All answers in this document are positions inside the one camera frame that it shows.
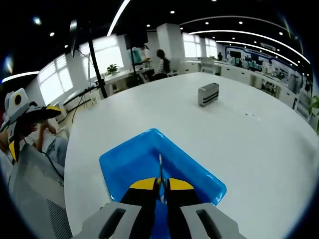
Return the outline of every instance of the metal rod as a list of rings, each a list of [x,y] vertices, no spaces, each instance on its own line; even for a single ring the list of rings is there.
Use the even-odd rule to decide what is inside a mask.
[[[101,88],[101,92],[102,92],[102,95],[103,95],[103,98],[107,98],[107,94],[106,94],[106,91],[105,91],[105,83],[104,81],[102,80],[101,78],[101,75],[100,75],[100,71],[99,71],[99,68],[98,68],[98,63],[96,62],[96,58],[95,58],[95,52],[94,52],[94,47],[93,47],[93,41],[92,41],[92,29],[91,29],[91,22],[89,22],[89,47],[90,47],[90,52],[91,52],[91,56],[92,56],[92,62],[93,62],[93,66],[94,66],[94,70],[95,70],[95,73],[96,73],[96,77],[98,79],[98,83],[99,83],[99,86]]]

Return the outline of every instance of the black ceiling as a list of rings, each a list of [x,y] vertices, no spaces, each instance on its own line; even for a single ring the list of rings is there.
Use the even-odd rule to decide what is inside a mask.
[[[3,60],[10,55],[13,58],[13,74],[28,71],[38,71],[57,56],[70,52],[69,47],[69,26],[73,19],[78,20],[80,30],[79,44],[87,41],[85,26],[91,21],[93,37],[106,35],[111,22],[117,13],[122,0],[86,1],[86,3],[76,4],[67,2],[59,3],[19,3],[19,8],[15,3],[7,6],[10,11],[10,18],[1,16],[2,46],[0,57]],[[248,16],[270,21],[286,28],[284,18],[275,9],[273,4],[268,4],[261,0],[131,0],[121,15],[113,33],[125,34],[132,27],[143,26],[145,30],[156,29],[163,23],[182,24],[191,20],[212,17],[212,16]],[[36,25],[32,19],[38,16],[42,24]],[[301,51],[300,42],[296,36],[289,34],[286,30],[269,23],[246,18],[216,18],[200,20],[183,25],[183,31],[193,32],[202,30],[242,30],[265,35],[291,46],[297,51]],[[289,49],[276,43],[261,39],[259,37],[246,34],[232,33],[208,33],[205,37],[216,36],[216,40],[232,40],[249,43],[253,41],[264,42],[280,48],[280,54],[293,61],[300,60],[300,57]],[[2,72],[1,77],[7,77],[8,72]],[[15,90],[25,87],[34,79],[34,76],[17,78],[5,83],[8,90]]]

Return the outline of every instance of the black hair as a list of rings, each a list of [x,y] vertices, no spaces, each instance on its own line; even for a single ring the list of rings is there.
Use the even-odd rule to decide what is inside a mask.
[[[163,67],[164,67],[165,72],[167,72],[167,73],[170,72],[170,61],[167,60],[167,58],[165,57],[165,52],[164,52],[163,50],[159,49],[159,50],[157,51],[156,55],[157,55],[160,59],[162,59],[162,60],[164,61]]]
[[[38,104],[37,104],[35,101],[31,101],[29,105],[30,105],[30,106],[35,106],[35,107],[38,106]]]
[[[147,50],[149,50],[148,46],[146,46],[145,44],[142,44],[139,46],[139,48],[143,48],[143,47],[145,47]]]

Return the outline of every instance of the person sitting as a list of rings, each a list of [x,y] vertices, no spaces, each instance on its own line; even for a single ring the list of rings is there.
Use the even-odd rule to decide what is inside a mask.
[[[151,76],[150,81],[155,81],[163,78],[167,78],[167,74],[170,72],[170,62],[165,57],[163,50],[157,51],[157,56],[160,58],[159,67],[154,75]]]
[[[31,102],[30,106],[37,106],[37,103]],[[44,123],[38,124],[37,131],[32,132],[25,138],[25,141],[33,145],[38,151],[45,152],[53,162],[64,167],[68,140],[55,136],[57,129],[56,121],[47,119]]]

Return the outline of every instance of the white wall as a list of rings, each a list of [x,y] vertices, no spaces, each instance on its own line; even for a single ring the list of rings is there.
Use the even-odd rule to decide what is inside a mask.
[[[126,49],[125,35],[120,35],[117,37],[118,37],[118,44],[121,51],[124,69],[129,70],[131,68],[131,61],[130,61],[129,53]]]
[[[64,102],[70,94],[89,87],[89,83],[85,79],[86,77],[82,66],[82,57],[80,53],[76,51],[74,53],[74,58],[72,58],[71,53],[69,53],[65,55],[65,58],[73,88],[59,96],[57,99],[51,102],[51,104],[55,104],[58,101]],[[38,103],[38,105],[45,105],[37,78],[35,78],[30,85],[26,87],[25,92],[29,98],[29,101],[35,101]]]
[[[179,58],[185,61],[183,36],[179,25],[165,23],[157,28],[159,46],[168,59]]]
[[[225,60],[226,59],[225,46],[219,43],[216,43],[216,46],[217,46],[218,54],[221,52],[221,55],[223,56],[223,60]]]
[[[167,32],[167,25],[163,24],[157,28],[159,47],[162,49],[167,58],[170,58],[169,37]]]
[[[29,102],[35,101],[39,106],[45,105],[37,78],[31,81],[31,83],[25,88],[25,92],[29,98]]]
[[[201,57],[206,57],[207,52],[206,52],[206,43],[205,43],[205,38],[200,38],[200,49],[201,49]]]
[[[145,45],[149,48],[150,50],[150,58],[151,58],[151,67],[153,69],[157,69],[160,59],[157,57],[157,50],[160,49],[160,42],[158,38],[158,33],[153,31],[153,32],[148,32],[148,43]]]

